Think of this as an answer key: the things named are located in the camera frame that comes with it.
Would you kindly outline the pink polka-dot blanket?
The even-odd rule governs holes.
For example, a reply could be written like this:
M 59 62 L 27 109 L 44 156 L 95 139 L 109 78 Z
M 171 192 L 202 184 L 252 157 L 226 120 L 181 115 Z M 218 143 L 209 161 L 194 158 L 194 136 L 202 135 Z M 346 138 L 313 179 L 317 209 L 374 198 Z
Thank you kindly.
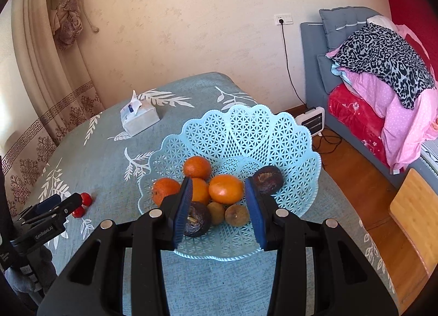
M 404 108 L 393 89 L 377 76 L 355 73 L 336 64 L 333 56 L 344 42 L 327 53 L 326 57 L 333 63 L 332 72 L 343 79 L 347 89 L 363 98 L 384 120 L 381 137 L 387 163 L 390 172 L 398 174 L 419 158 L 425 141 L 437 139 L 437 79 L 427 50 L 414 32 L 404 25 L 386 28 L 398 33 L 416 50 L 435 79 L 436 87 L 424 90 L 412 110 Z

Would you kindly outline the wooden chair seat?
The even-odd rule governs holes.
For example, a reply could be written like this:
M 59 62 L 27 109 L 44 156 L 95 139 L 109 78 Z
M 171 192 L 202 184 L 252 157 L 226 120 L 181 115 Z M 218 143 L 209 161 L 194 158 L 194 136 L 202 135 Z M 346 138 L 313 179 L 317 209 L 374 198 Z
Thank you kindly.
M 437 267 L 437 194 L 410 169 L 390 203 L 389 214 L 408 238 L 428 276 Z

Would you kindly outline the white tissue pack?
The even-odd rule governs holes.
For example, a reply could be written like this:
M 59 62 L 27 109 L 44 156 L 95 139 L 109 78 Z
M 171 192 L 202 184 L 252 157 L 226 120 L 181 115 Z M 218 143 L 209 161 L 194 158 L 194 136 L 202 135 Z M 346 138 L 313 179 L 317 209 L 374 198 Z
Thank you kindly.
M 131 100 L 120 110 L 120 120 L 130 137 L 145 131 L 160 121 L 156 108 L 149 102 L 141 101 L 133 91 Z

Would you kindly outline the leopard print cloth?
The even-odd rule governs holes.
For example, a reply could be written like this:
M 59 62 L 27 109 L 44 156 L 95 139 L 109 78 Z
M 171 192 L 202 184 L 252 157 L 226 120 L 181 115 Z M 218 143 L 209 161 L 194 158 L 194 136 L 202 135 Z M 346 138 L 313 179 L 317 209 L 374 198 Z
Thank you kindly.
M 436 87 L 416 50 L 398 33 L 374 23 L 352 33 L 333 60 L 349 71 L 377 76 L 393 89 L 406 109 L 414 109 L 420 94 Z

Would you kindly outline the red tomato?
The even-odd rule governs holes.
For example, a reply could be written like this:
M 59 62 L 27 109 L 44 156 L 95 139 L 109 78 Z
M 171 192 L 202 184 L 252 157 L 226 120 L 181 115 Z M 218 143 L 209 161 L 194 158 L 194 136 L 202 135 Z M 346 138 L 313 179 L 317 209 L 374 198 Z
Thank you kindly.
M 82 218 L 85 215 L 85 208 L 81 205 L 72 212 L 73 217 Z
M 82 204 L 86 207 L 90 207 L 93 203 L 93 199 L 89 193 L 83 192 L 81 193 Z

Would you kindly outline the orange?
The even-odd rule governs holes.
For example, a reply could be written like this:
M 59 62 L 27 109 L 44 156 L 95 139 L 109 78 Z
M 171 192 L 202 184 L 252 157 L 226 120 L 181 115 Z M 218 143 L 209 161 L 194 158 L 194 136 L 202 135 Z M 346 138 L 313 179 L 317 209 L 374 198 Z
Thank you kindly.
M 216 203 L 235 204 L 244 196 L 244 183 L 230 174 L 217 175 L 209 182 L 209 195 Z

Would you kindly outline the white wall socket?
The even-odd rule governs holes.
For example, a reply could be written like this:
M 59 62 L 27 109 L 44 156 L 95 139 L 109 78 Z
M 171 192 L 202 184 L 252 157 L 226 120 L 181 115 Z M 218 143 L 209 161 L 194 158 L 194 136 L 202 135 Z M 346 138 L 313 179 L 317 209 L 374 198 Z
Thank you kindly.
M 294 23 L 291 13 L 276 14 L 274 20 L 276 25 L 292 25 Z

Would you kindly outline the curtain tieback tassel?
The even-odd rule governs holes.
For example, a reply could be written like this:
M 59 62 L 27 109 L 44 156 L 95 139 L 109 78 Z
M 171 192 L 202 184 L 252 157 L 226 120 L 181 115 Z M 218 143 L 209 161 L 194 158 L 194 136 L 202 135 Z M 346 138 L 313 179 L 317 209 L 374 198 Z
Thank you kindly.
M 51 32 L 59 50 L 67 50 L 75 44 L 83 31 L 82 18 L 94 33 L 99 32 L 85 12 L 83 0 L 48 0 L 48 13 Z

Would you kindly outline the light blue plastic basket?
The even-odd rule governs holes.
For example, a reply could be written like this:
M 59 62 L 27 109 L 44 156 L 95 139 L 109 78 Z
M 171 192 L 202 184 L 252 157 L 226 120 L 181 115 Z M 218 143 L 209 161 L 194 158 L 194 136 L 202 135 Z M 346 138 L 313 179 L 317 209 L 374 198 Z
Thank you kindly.
M 140 213 L 156 206 L 151 198 L 153 183 L 163 177 L 182 182 L 183 164 L 194 156 L 211 163 L 212 177 L 230 174 L 244 181 L 266 165 L 279 168 L 284 185 L 273 198 L 280 208 L 299 217 L 316 199 L 321 157 L 312 150 L 308 129 L 288 113 L 273 114 L 264 105 L 236 105 L 226 112 L 211 110 L 190 119 L 179 134 L 163 140 L 148 159 L 149 174 L 139 182 Z M 200 237 L 184 236 L 174 253 L 194 260 L 233 261 L 260 250 L 250 221 L 233 227 L 224 220 Z

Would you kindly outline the small kiwi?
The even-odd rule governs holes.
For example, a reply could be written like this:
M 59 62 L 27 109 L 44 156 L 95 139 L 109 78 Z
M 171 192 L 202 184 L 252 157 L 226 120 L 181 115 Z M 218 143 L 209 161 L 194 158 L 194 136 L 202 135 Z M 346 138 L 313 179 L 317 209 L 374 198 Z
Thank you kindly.
M 217 202 L 211 202 L 207 205 L 209 213 L 211 215 L 211 221 L 213 226 L 220 225 L 225 220 L 225 208 L 223 205 Z

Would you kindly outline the brown kiwi fruit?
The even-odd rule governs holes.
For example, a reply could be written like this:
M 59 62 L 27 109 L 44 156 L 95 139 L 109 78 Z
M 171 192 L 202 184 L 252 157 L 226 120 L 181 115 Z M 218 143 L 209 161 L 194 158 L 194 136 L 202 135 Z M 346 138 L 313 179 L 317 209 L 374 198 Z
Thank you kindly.
M 234 204 L 225 210 L 225 221 L 233 227 L 241 227 L 249 222 L 248 209 L 244 205 Z

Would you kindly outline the dark purple passion fruit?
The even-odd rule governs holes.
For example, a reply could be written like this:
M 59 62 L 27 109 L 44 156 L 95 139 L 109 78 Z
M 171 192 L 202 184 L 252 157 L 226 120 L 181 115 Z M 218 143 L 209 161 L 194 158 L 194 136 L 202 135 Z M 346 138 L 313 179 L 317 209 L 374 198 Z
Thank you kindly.
M 266 165 L 257 170 L 252 179 L 261 194 L 274 194 L 284 185 L 284 178 L 279 168 Z

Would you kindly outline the grey cushioned headboard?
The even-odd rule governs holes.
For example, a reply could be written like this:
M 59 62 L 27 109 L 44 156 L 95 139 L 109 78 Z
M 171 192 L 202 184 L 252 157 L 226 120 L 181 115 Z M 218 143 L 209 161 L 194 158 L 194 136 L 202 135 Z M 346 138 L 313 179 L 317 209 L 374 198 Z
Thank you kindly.
M 338 48 L 354 31 L 378 12 L 368 7 L 320 9 L 320 22 L 300 24 L 304 54 L 305 95 L 308 108 L 328 109 L 330 92 L 342 83 L 331 72 L 332 61 L 325 54 Z

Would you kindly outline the small orange tangerine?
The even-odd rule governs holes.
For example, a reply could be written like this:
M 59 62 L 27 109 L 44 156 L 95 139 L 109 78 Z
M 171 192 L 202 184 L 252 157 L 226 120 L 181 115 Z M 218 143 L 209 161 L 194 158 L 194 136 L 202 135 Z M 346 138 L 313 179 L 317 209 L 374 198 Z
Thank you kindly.
M 201 178 L 192 178 L 192 202 L 204 205 L 210 202 L 209 185 Z

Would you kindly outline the white electric heater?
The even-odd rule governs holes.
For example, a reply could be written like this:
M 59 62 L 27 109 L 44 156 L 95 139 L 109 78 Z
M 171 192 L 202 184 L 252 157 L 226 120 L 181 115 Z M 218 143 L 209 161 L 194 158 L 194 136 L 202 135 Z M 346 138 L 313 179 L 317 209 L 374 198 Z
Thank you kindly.
M 323 107 L 312 108 L 298 115 L 295 121 L 298 125 L 306 127 L 312 137 L 321 137 L 325 127 L 325 109 Z

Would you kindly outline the teal leaf-pattern tablecloth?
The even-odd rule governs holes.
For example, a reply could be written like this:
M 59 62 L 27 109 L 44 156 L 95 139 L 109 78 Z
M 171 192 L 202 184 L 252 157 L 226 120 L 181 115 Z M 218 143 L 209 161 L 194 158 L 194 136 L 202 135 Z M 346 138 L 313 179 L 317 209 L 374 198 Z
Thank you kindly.
M 61 271 L 105 219 L 121 224 L 138 218 L 139 182 L 149 174 L 148 159 L 170 134 L 179 134 L 190 119 L 206 112 L 226 112 L 236 105 L 256 106 L 248 93 L 221 73 L 205 73 L 154 88 L 140 95 L 150 101 L 160 121 L 134 137 L 122 129 L 121 105 L 101 111 L 68 133 L 55 149 L 34 185 L 30 202 L 53 194 L 65 198 L 87 192 L 93 198 L 82 218 L 69 217 L 65 231 L 48 242 L 53 264 Z M 336 219 L 360 248 L 398 308 L 395 290 L 370 234 L 323 170 L 316 199 L 300 218 L 321 223 Z M 194 260 L 174 251 L 162 254 L 172 315 L 266 315 L 276 254 L 263 251 L 241 260 Z

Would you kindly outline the beige patterned curtain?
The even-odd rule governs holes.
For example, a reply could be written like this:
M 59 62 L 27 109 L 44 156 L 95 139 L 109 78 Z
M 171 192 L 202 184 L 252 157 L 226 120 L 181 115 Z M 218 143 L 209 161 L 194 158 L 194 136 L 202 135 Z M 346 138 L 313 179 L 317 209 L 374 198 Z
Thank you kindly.
M 1 171 L 12 215 L 63 138 L 103 109 L 77 41 L 58 49 L 48 0 L 8 0 L 1 12 Z

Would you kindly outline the red floral blanket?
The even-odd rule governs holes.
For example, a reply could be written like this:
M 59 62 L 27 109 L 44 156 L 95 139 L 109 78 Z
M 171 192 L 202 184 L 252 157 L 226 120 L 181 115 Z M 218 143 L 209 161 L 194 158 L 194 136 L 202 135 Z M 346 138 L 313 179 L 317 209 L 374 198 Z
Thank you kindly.
M 360 96 L 351 93 L 345 84 L 332 90 L 328 112 L 357 138 L 386 168 L 389 167 L 382 142 L 384 120 Z

